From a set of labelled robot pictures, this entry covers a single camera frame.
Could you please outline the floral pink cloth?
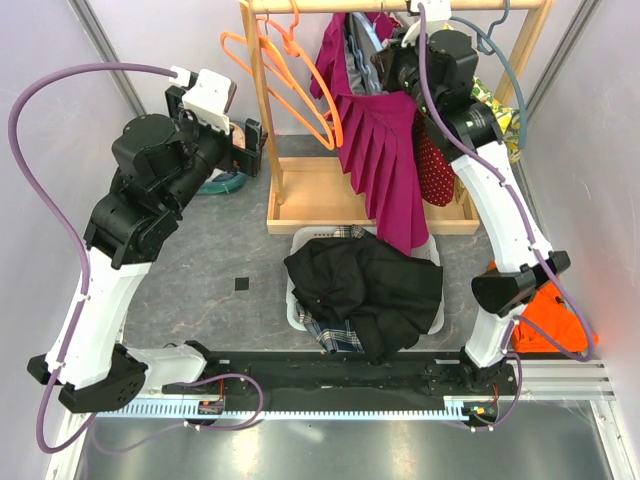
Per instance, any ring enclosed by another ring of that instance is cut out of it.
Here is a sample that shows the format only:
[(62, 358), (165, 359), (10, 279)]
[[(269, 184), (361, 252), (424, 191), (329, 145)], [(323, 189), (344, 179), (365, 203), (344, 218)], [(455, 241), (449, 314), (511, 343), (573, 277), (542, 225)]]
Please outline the floral pink cloth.
[(246, 136), (244, 133), (244, 124), (242, 122), (231, 122), (232, 127), (232, 140), (235, 147), (244, 149), (246, 146)]

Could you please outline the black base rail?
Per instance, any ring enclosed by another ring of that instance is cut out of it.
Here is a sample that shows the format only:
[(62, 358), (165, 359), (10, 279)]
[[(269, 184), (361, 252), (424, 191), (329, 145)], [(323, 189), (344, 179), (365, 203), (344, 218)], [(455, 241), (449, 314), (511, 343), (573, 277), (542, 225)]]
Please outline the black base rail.
[(514, 368), (506, 361), (480, 377), (453, 352), (400, 352), (380, 365), (362, 353), (214, 352), (202, 377), (229, 373), (256, 380), (263, 407), (435, 406), (446, 396), (491, 399), (516, 392)]

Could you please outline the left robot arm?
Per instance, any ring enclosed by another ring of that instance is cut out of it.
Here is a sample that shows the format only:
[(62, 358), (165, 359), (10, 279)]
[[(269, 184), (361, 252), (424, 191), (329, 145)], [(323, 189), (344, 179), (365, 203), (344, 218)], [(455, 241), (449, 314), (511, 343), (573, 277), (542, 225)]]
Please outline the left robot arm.
[(118, 332), (134, 293), (184, 210), (215, 170), (256, 176), (266, 135), (244, 122), (243, 146), (233, 127), (217, 129), (186, 91), (165, 92), (168, 114), (129, 121), (112, 145), (118, 164), (108, 193), (94, 207), (81, 242), (90, 276), (79, 321), (55, 384), (75, 414), (123, 408), (140, 392), (187, 383), (208, 393), (219, 369), (197, 341), (160, 349), (127, 348)]

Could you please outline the black pleated skirt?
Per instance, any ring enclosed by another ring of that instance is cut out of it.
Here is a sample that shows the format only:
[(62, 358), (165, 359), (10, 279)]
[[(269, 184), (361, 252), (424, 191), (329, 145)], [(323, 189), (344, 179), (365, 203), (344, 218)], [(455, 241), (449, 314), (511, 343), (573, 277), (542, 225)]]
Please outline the black pleated skirt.
[(284, 265), (301, 307), (315, 321), (352, 327), (372, 364), (428, 334), (441, 304), (443, 268), (368, 231), (313, 238)]

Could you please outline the magenta skirt grey lining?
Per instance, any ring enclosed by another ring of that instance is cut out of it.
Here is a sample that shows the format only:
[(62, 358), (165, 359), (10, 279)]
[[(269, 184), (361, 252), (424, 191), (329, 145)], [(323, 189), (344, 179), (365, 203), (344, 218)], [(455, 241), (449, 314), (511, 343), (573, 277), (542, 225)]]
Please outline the magenta skirt grey lining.
[(349, 78), (347, 18), (345, 13), (332, 15), (315, 63), (341, 121), (339, 160), (355, 193), (365, 196), (365, 210), (376, 221), (378, 237), (409, 255), (429, 238), (413, 153), (417, 108), (401, 91), (356, 92)]

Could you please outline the light blue hanger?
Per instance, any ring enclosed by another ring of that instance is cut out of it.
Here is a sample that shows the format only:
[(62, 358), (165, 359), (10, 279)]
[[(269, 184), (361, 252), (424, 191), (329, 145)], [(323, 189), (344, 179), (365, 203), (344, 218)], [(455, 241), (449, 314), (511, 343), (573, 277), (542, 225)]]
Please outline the light blue hanger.
[(374, 24), (364, 13), (353, 12), (346, 17), (346, 35), (363, 91), (368, 95), (382, 93), (382, 85), (371, 57), (382, 50)]

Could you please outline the white perforated basket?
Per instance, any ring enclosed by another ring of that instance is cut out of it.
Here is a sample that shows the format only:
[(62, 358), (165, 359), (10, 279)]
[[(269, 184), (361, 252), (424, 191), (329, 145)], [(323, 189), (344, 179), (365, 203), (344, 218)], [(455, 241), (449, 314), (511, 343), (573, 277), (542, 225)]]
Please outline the white perforated basket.
[[(292, 246), (289, 254), (293, 255), (300, 248), (302, 248), (308, 241), (314, 238), (330, 238), (337, 237), (341, 233), (350, 233), (352, 226), (348, 225), (324, 225), (324, 226), (308, 226), (298, 230), (292, 240)], [(412, 251), (414, 258), (422, 258), (430, 260), (436, 266), (441, 265), (440, 255), (437, 249), (436, 241), (433, 236), (430, 236), (428, 241), (422, 246), (415, 248)], [(287, 278), (286, 287), (286, 314), (287, 321), (292, 328), (299, 331), (304, 331), (302, 318), (302, 307), (293, 294), (294, 284), (290, 277)], [(441, 298), (438, 312), (435, 320), (429, 330), (429, 335), (438, 333), (444, 326), (444, 298)]]

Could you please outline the wooden clothes rack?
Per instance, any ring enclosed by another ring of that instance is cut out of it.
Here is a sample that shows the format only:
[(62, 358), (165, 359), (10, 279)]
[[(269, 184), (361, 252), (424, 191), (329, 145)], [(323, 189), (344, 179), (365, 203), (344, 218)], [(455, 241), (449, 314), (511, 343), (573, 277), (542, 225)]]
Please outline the wooden clothes rack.
[[(378, 12), (404, 9), (405, 1), (295, 1), (299, 13)], [(506, 1), (452, 1), (453, 10), (498, 10)], [(510, 1), (515, 10), (527, 10), (509, 57), (516, 79), (524, 72), (554, 1)], [(366, 216), (363, 195), (356, 195), (337, 157), (281, 157), (276, 145), (265, 64), (260, 53), (258, 14), (293, 13), (290, 1), (240, 1), (248, 51), (263, 126), (268, 133), (266, 152), (271, 183), (266, 226), (271, 234), (294, 234), (303, 227), (356, 224), (373, 226)], [(322, 200), (312, 193), (321, 187)], [(475, 204), (460, 181), (455, 199), (445, 207), (425, 204), (426, 225), (435, 235), (472, 235), (480, 226)]]

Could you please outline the slate blue hanger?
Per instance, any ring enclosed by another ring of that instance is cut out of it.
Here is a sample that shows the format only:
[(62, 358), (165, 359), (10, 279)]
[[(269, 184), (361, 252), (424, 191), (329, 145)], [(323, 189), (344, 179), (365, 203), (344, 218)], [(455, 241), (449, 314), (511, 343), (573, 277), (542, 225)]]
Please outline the slate blue hanger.
[(469, 28), (471, 28), (475, 33), (476, 33), (476, 46), (477, 49), (484, 55), (486, 56), (491, 56), (491, 55), (496, 55), (498, 57), (498, 59), (500, 60), (500, 62), (502, 63), (505, 73), (508, 76), (510, 85), (513, 87), (514, 89), (514, 93), (516, 96), (516, 101), (518, 104), (518, 114), (519, 114), (519, 119), (521, 121), (520, 123), (520, 127), (519, 127), (519, 137), (518, 137), (518, 143), (517, 146), (520, 149), (524, 149), (527, 143), (527, 137), (528, 137), (528, 112), (526, 109), (526, 103), (525, 103), (525, 99), (519, 84), (519, 81), (517, 79), (517, 76), (513, 70), (513, 68), (511, 67), (511, 64), (509, 62), (509, 60), (506, 58), (506, 56), (504, 55), (504, 53), (500, 50), (500, 48), (497, 46), (497, 44), (492, 40), (491, 36), (493, 33), (493, 30), (496, 26), (503, 24), (509, 16), (511, 10), (511, 3), (509, 0), (505, 0), (504, 1), (504, 13), (502, 14), (502, 16), (497, 19), (494, 20), (488, 27), (488, 31), (485, 32), (483, 31), (478, 25), (474, 24), (473, 22), (465, 19), (465, 18), (461, 18), (461, 17), (457, 17), (457, 16), (452, 16), (451, 17), (451, 21), (453, 22), (457, 22), (457, 23), (461, 23)]

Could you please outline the teal laundry basket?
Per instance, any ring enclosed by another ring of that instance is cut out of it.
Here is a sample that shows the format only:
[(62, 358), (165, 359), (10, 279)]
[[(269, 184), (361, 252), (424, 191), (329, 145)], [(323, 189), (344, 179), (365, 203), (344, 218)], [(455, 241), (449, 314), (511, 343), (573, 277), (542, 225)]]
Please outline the teal laundry basket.
[(229, 173), (215, 169), (210, 178), (199, 189), (199, 195), (232, 194), (240, 190), (246, 183), (248, 176), (236, 172)]

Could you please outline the red polka dot skirt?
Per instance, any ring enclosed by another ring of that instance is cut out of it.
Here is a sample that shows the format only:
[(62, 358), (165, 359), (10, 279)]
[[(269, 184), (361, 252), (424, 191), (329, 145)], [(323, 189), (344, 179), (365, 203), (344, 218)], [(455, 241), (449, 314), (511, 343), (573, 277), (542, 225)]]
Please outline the red polka dot skirt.
[(427, 135), (424, 117), (417, 112), (412, 125), (414, 160), (422, 199), (445, 207), (455, 192), (456, 176), (441, 150)]

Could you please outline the navy plaid skirt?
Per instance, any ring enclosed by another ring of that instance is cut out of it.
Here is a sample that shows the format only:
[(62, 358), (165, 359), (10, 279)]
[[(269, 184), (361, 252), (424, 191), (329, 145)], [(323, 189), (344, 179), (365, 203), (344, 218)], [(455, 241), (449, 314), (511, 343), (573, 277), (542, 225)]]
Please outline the navy plaid skirt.
[[(341, 233), (336, 238), (360, 238), (367, 234), (374, 234), (375, 229), (367, 230), (362, 226), (351, 225), (350, 233)], [(302, 318), (305, 330), (310, 333), (319, 345), (328, 353), (339, 351), (363, 352), (363, 347), (357, 337), (354, 327), (348, 320), (342, 323), (331, 323), (326, 320), (315, 320), (311, 313), (302, 306)]]

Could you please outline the orange cloth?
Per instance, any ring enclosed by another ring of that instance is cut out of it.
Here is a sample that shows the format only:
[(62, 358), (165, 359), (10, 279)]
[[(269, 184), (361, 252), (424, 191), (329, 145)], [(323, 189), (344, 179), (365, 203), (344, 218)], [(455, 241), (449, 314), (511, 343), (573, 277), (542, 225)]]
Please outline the orange cloth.
[[(588, 352), (587, 335), (575, 313), (552, 282), (547, 282), (524, 305), (522, 315), (572, 353)], [(560, 350), (526, 322), (516, 325), (508, 339), (518, 353), (559, 353)]]

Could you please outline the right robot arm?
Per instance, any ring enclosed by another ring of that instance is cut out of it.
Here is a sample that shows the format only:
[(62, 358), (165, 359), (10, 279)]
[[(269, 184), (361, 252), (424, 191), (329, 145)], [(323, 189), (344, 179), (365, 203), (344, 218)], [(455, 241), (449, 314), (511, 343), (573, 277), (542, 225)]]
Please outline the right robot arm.
[(421, 112), (428, 137), (463, 182), (491, 242), (495, 266), (471, 281), (479, 310), (457, 371), (465, 391), (481, 393), (504, 363), (513, 317), (570, 259), (540, 232), (498, 120), (472, 93), (478, 54), (468, 35), (444, 29), (422, 41), (414, 28), (399, 28), (371, 61), (383, 88), (404, 92)]

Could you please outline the lemon print garment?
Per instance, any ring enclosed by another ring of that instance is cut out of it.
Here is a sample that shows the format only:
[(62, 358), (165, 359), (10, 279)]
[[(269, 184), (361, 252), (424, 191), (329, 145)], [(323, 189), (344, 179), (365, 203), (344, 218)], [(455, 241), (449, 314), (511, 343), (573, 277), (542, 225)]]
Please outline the lemon print garment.
[(478, 76), (473, 78), (471, 94), (475, 100), (491, 109), (500, 128), (502, 139), (506, 142), (510, 161), (518, 160), (520, 155), (519, 111), (500, 102)]

